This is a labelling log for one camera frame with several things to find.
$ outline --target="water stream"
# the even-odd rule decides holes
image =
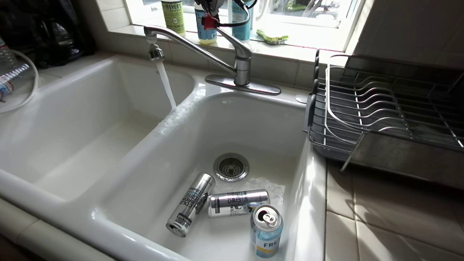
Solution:
[[[156,67],[158,67],[158,71],[160,72],[161,81],[163,81],[164,90],[166,90],[166,95],[168,96],[169,102],[171,103],[171,111],[173,111],[176,108],[176,104],[173,92],[171,91],[171,85],[169,85],[168,75],[164,69],[163,61],[156,62]]]

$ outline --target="green sponge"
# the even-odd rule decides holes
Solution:
[[[283,44],[289,38],[288,35],[277,36],[275,32],[266,33],[264,32],[264,30],[260,30],[260,29],[256,30],[256,33],[261,35],[264,39],[264,42],[270,45]]]

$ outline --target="dish rack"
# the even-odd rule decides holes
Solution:
[[[320,154],[342,170],[354,163],[464,189],[464,113],[451,99],[462,74],[443,83],[422,79],[437,78],[430,68],[335,55],[324,78],[318,54],[303,130]],[[331,65],[342,57],[345,66]]]

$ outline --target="double basin sink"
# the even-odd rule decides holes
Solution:
[[[205,82],[116,55],[40,88],[0,116],[0,196],[119,260],[259,260],[250,217],[200,212],[186,238],[165,227],[199,173],[237,153],[249,174],[214,193],[265,188],[284,219],[271,260],[323,260],[325,161],[302,132],[304,91],[278,96]]]

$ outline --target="faucet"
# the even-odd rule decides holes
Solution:
[[[251,70],[251,56],[252,52],[248,45],[224,32],[221,28],[216,30],[221,33],[235,48],[235,65],[231,66],[226,62],[222,61],[218,57],[214,56],[208,51],[200,48],[196,44],[180,36],[178,33],[161,26],[145,26],[143,28],[147,41],[151,44],[149,49],[149,57],[152,61],[164,59],[163,51],[156,45],[157,35],[161,34],[170,39],[179,42],[183,46],[199,54],[200,56],[214,62],[219,67],[233,75],[230,76],[212,74],[206,77],[206,82],[210,84],[219,85],[222,87],[233,88],[242,91],[268,94],[268,95],[279,95],[281,90],[279,87],[269,84],[263,84],[258,82],[250,82],[250,70]]]

